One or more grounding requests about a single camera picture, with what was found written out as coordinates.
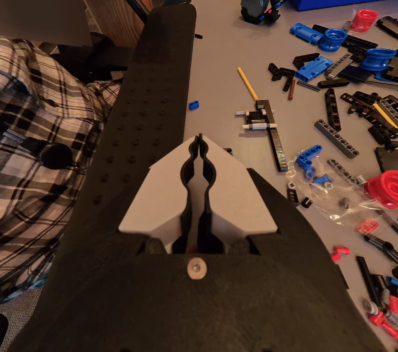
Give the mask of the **blue angled beam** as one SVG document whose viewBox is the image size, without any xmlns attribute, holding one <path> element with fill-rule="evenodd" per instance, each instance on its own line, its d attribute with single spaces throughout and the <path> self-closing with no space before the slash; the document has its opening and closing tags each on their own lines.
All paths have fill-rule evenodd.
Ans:
<svg viewBox="0 0 398 352">
<path fill-rule="evenodd" d="M 314 145 L 310 149 L 300 153 L 296 159 L 297 165 L 304 170 L 309 170 L 312 167 L 312 158 L 319 155 L 321 151 L 321 145 Z"/>
</svg>

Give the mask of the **grey desk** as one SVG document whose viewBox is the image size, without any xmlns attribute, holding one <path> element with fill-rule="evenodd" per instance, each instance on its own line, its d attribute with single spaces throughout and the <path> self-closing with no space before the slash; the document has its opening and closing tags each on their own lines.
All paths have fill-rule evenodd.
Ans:
<svg viewBox="0 0 398 352">
<path fill-rule="evenodd" d="M 272 82 L 267 68 L 270 62 L 291 68 L 295 56 L 317 50 L 290 34 L 295 23 L 340 28 L 361 9 L 397 17 L 397 0 L 303 12 L 286 2 L 280 8 L 280 19 L 270 28 L 244 22 L 240 0 L 192 0 L 192 4 L 197 11 L 195 31 L 203 39 L 193 43 L 188 101 L 198 100 L 200 108 L 187 110 L 185 140 L 203 133 L 220 147 L 231 148 L 234 157 L 285 195 L 286 178 L 276 169 L 267 133 L 243 131 L 242 118 L 235 116 L 236 111 L 254 108 L 252 96 L 237 72 L 240 67 L 258 97 L 269 100 L 275 110 L 277 130 L 288 159 L 321 144 L 321 157 L 335 159 L 352 176 L 369 179 L 380 174 L 374 152 L 377 144 L 365 119 L 348 115 L 347 104 L 338 100 L 341 135 L 359 151 L 359 157 L 350 160 L 314 127 L 316 120 L 326 119 L 324 92 L 296 86 L 293 100 L 288 101 L 282 91 L 283 80 Z"/>
</svg>

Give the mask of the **black beam frame assembly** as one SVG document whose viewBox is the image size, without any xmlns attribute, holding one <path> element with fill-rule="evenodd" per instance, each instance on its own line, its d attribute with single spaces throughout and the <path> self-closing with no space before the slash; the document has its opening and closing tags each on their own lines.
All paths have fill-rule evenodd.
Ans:
<svg viewBox="0 0 398 352">
<path fill-rule="evenodd" d="M 274 113 L 275 111 L 271 108 L 268 100 L 256 100 L 255 110 L 236 111 L 235 116 L 244 118 L 244 124 L 242 125 L 242 129 L 244 130 L 267 131 L 277 170 L 279 172 L 286 172 L 288 170 L 287 159 L 278 134 Z"/>
</svg>

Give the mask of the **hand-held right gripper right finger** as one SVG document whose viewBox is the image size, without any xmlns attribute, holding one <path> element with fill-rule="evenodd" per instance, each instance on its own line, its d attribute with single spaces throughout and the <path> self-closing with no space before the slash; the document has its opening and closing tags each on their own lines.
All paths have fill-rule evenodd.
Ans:
<svg viewBox="0 0 398 352">
<path fill-rule="evenodd" d="M 247 236 L 276 233 L 278 227 L 245 165 L 208 137 L 198 138 L 208 183 L 198 223 L 199 252 L 222 254 Z"/>
</svg>

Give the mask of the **clear bag of parts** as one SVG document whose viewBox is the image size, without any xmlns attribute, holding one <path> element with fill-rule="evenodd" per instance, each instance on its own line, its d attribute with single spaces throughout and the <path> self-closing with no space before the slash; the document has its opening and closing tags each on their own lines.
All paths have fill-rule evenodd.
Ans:
<svg viewBox="0 0 398 352">
<path fill-rule="evenodd" d="M 300 153 L 288 160 L 286 177 L 288 185 L 295 187 L 297 195 L 309 200 L 306 205 L 315 207 L 325 218 L 338 225 L 353 227 L 352 222 L 356 218 L 367 215 L 371 218 L 386 215 L 388 219 L 382 222 L 394 223 L 387 210 L 365 194 L 364 183 L 360 184 L 359 179 L 352 176 L 358 183 L 354 185 L 332 169 L 327 160 L 333 158 L 326 158 L 320 152 L 312 158 L 312 167 L 304 170 L 296 163 Z"/>
</svg>

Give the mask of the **blue wheel hub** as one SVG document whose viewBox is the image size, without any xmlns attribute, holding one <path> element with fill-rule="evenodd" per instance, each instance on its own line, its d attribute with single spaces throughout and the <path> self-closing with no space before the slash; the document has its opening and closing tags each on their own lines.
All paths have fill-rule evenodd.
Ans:
<svg viewBox="0 0 398 352">
<path fill-rule="evenodd" d="M 324 52 L 336 52 L 347 37 L 347 32 L 341 29 L 327 29 L 319 40 L 318 48 Z"/>
<path fill-rule="evenodd" d="M 397 51 L 385 48 L 368 49 L 365 59 L 360 62 L 359 68 L 370 72 L 381 72 L 387 69 L 389 61 L 396 55 Z"/>
</svg>

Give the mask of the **pile of black and blue bricks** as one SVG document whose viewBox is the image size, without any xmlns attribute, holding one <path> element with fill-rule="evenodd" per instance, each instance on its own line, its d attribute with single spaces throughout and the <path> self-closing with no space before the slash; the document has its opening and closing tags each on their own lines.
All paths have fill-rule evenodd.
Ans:
<svg viewBox="0 0 398 352">
<path fill-rule="evenodd" d="M 295 77 L 295 72 L 306 63 L 320 57 L 320 53 L 312 53 L 296 56 L 292 62 L 294 69 L 278 67 L 274 63 L 268 65 L 268 70 L 272 75 L 271 80 L 277 81 L 286 77 L 283 91 L 290 89 L 291 81 L 296 78 L 296 83 L 314 91 L 325 90 L 326 112 L 328 124 L 337 132 L 341 131 L 341 121 L 337 107 L 336 88 L 346 87 L 350 82 L 367 83 L 391 88 L 397 88 L 397 53 L 389 61 L 389 66 L 381 72 L 370 72 L 359 68 L 361 61 L 365 59 L 368 49 L 379 48 L 378 44 L 367 41 L 355 36 L 348 35 L 342 46 L 347 49 L 347 53 L 341 57 L 321 75 L 311 80 L 309 83 L 301 81 Z M 387 121 L 375 110 L 373 104 L 378 104 L 382 99 L 377 93 L 365 94 L 357 91 L 352 97 L 343 94 L 341 99 L 350 104 L 348 113 L 358 113 L 359 117 L 365 118 L 371 123 L 369 133 L 379 145 L 385 145 L 385 149 L 395 149 L 397 139 L 397 129 L 387 123 Z M 385 99 L 397 111 L 397 99 L 389 95 Z"/>
</svg>

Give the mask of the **blue rectangular panel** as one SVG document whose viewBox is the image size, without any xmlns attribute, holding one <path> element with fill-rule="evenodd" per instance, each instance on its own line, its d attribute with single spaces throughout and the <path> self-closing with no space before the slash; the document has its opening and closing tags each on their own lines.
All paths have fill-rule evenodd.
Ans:
<svg viewBox="0 0 398 352">
<path fill-rule="evenodd" d="M 295 77 L 309 83 L 311 80 L 324 73 L 332 64 L 333 61 L 324 56 L 317 57 L 297 70 L 295 72 Z"/>
</svg>

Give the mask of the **black grooved block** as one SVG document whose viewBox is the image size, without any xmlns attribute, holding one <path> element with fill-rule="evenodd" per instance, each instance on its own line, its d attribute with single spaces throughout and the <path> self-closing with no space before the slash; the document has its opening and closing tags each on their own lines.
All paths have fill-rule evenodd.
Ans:
<svg viewBox="0 0 398 352">
<path fill-rule="evenodd" d="M 391 16 L 381 17 L 376 21 L 376 27 L 386 32 L 390 36 L 398 39 L 398 19 Z"/>
</svg>

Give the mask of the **black dotted mat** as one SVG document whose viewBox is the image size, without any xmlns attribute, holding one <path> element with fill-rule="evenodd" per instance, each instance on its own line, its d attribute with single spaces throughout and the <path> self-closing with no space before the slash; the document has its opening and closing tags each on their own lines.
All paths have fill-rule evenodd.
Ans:
<svg viewBox="0 0 398 352">
<path fill-rule="evenodd" d="M 118 227 L 147 174 L 183 142 L 196 17 L 189 3 L 150 12 L 52 271 L 100 259 L 100 250 L 123 237 L 128 247 L 140 246 L 149 233 Z"/>
</svg>

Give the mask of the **short grey beam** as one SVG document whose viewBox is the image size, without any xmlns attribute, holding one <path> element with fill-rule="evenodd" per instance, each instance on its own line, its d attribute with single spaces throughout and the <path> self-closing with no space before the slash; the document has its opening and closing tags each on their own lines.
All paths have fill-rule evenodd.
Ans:
<svg viewBox="0 0 398 352">
<path fill-rule="evenodd" d="M 354 185 L 358 185 L 356 179 L 354 177 L 352 177 L 351 174 L 341 164 L 339 164 L 336 160 L 329 159 L 329 160 L 327 160 L 327 163 L 332 167 L 333 170 L 335 170 L 345 180 L 347 180 L 348 182 L 350 182 Z"/>
</svg>

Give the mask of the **black curved panel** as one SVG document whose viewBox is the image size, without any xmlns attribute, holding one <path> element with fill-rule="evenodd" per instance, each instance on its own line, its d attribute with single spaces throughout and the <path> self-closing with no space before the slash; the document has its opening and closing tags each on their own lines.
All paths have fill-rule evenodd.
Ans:
<svg viewBox="0 0 398 352">
<path fill-rule="evenodd" d="M 375 155 L 381 173 L 386 171 L 397 171 L 398 170 L 398 149 L 386 150 L 382 147 L 375 149 Z"/>
</svg>

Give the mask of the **yellow axle with black connector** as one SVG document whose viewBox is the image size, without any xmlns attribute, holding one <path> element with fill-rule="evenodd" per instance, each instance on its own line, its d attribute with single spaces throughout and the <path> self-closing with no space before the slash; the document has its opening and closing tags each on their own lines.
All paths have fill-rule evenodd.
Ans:
<svg viewBox="0 0 398 352">
<path fill-rule="evenodd" d="M 254 91 L 253 87 L 251 86 L 249 80 L 247 79 L 246 75 L 244 74 L 244 72 L 242 71 L 242 69 L 240 67 L 237 68 L 237 72 L 239 73 L 242 81 L 244 82 L 246 88 L 248 89 L 249 93 L 251 94 L 252 98 L 254 101 L 258 101 L 258 96 L 256 94 L 256 92 Z"/>
</svg>

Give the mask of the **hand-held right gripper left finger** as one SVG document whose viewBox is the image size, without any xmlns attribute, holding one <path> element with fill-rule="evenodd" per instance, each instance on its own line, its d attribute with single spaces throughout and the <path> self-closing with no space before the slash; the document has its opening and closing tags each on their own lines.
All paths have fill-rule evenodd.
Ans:
<svg viewBox="0 0 398 352">
<path fill-rule="evenodd" d="M 188 183 L 195 174 L 199 137 L 194 136 L 153 164 L 118 230 L 142 234 L 171 245 L 184 254 L 192 225 L 192 199 Z"/>
</svg>

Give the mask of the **dark grey long beam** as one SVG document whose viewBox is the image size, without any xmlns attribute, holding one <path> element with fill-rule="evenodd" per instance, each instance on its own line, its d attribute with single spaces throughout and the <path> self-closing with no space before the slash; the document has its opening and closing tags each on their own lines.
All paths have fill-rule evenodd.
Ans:
<svg viewBox="0 0 398 352">
<path fill-rule="evenodd" d="M 359 152 L 328 123 L 319 119 L 315 122 L 314 126 L 347 158 L 355 159 L 359 156 Z"/>
</svg>

